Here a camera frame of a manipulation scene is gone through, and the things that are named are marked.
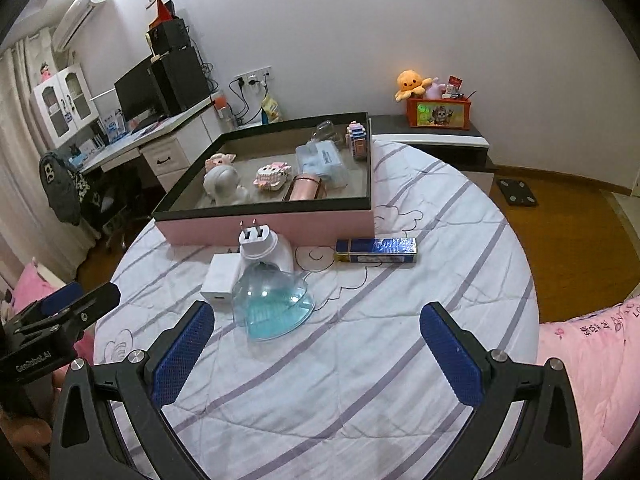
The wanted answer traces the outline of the person left hand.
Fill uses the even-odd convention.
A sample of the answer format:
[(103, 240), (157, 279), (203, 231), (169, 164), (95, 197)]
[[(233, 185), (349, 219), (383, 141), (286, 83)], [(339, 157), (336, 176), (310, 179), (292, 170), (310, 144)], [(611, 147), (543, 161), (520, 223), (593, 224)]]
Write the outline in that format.
[(40, 418), (15, 418), (1, 412), (1, 429), (29, 473), (35, 479), (49, 479), (49, 459), (43, 453), (52, 439), (49, 424)]

